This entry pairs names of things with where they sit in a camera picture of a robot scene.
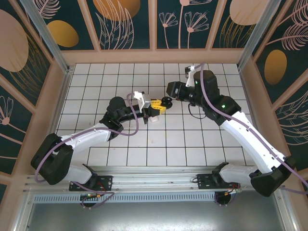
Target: purple cable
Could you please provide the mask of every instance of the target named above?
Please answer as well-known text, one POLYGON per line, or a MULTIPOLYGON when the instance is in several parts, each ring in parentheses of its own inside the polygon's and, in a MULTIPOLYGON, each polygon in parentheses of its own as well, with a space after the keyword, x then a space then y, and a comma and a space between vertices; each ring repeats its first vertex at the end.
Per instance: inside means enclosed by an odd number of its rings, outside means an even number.
MULTIPOLYGON (((132 112, 133 112, 133 114, 134 114, 134 118, 135 118, 135 120, 136 120, 136 130, 135 130, 133 133, 131 133, 131 134, 126 134, 126 133, 118 132, 118 131, 115 131, 115 130, 112 130, 112 129, 109 129, 109 128, 93 128, 93 129, 90 129, 90 130, 81 132, 81 133, 79 133, 79 134, 76 134, 75 136, 72 136, 72 137, 70 137, 70 138, 68 138, 68 139, 66 139, 66 140, 64 140, 64 141, 62 141, 62 142, 60 142, 60 143, 58 143, 56 146, 54 146, 53 148, 51 148, 49 152, 47 152, 47 154, 44 156, 44 158, 42 159, 42 161, 41 161, 40 164, 38 165, 37 170, 35 171, 34 180, 35 180, 37 183, 42 183, 42 182, 46 181, 46 180, 39 180, 39 179, 38 179, 39 171, 40 171, 42 165, 44 164, 44 162, 46 161, 46 159, 52 154, 52 152, 53 152, 54 150, 56 150, 56 149, 57 149, 58 147, 60 147, 62 144, 66 143, 66 142, 68 142, 68 141, 70 141, 70 140, 73 140, 73 139, 75 139, 75 138, 77 138, 77 137, 79 137, 79 136, 81 136, 81 135, 83 135, 83 134, 86 134, 86 133, 89 133, 89 132, 92 132, 92 131, 107 130, 107 131, 111 131, 111 132, 114 132, 114 133, 116 133, 116 134, 123 135, 123 136, 133 136, 133 135, 135 135, 135 134, 138 132, 138 130, 139 130, 139 123, 138 123, 137 114, 136 114, 136 112, 135 112, 135 110, 134 110, 134 108, 133 108, 133 105, 131 104, 131 101, 130 101, 130 99, 129 99, 129 97, 130 97, 131 95, 133 95, 133 94, 134 94, 134 93, 130 93, 130 94, 128 94, 127 97, 126 97, 126 99, 127 99, 127 101, 128 101, 128 104, 129 104, 129 106, 130 106, 130 108, 131 108, 131 110, 132 110, 132 112)), ((102 194, 102 192, 95 191, 95 190, 91 190, 91 189, 87 189, 86 187, 82 186, 82 185, 79 184, 78 182, 73 182, 73 183, 76 184, 77 186, 79 186, 80 188, 82 188, 82 189, 84 189, 84 190, 87 190, 88 192, 92 192, 92 193, 96 193, 96 194, 102 194)), ((114 193, 114 192, 104 192, 103 194, 104 194, 104 195, 106 195, 106 194, 111 194, 111 195, 108 196, 108 197, 107 197, 105 200, 103 200, 102 202, 99 202, 99 203, 95 204, 94 206, 92 206, 92 208, 96 208, 96 207, 98 207, 98 206, 103 205, 103 204, 104 204, 107 200, 109 200, 115 193, 114 193)))
MULTIPOLYGON (((248 131, 250 131, 257 139, 258 141, 261 142, 261 144, 263 144, 263 146, 269 151, 270 154, 273 155, 273 157, 275 159, 277 159, 283 166, 285 166, 291 173, 293 173, 294 175, 296 175, 302 182, 303 184, 308 188, 308 183, 297 173, 295 172, 290 166, 288 166, 283 160, 281 160, 274 152, 273 150, 262 140, 261 137, 259 137, 259 135, 252 129, 250 129, 250 127, 245 124, 243 121, 237 119, 237 118, 234 118, 233 116, 230 116, 226 113, 223 113, 222 111, 218 110, 216 107, 214 107, 214 105, 210 102, 210 100, 208 99, 207 97, 207 94, 206 94, 206 91, 205 91, 205 87, 204 87, 204 80, 203 80, 203 70, 204 70, 204 65, 205 64, 200 64, 197 66, 200 67, 201 66, 201 72, 200 72, 200 82, 201 82, 201 89, 202 89, 202 93, 203 93, 203 96, 205 98, 205 101, 207 102, 207 104, 215 111, 217 112, 218 114, 230 119, 230 120, 234 120, 236 122, 238 122, 239 124, 241 124, 242 126, 244 126, 248 131)), ((297 190, 293 190, 293 189, 287 189, 285 188, 284 186, 281 186, 279 187, 280 189, 283 189, 283 190, 286 190, 286 191, 289 191, 289 192, 292 192, 292 193, 298 193, 298 194, 308 194, 308 191, 305 191, 305 192, 302 192, 302 191, 297 191, 297 190)))

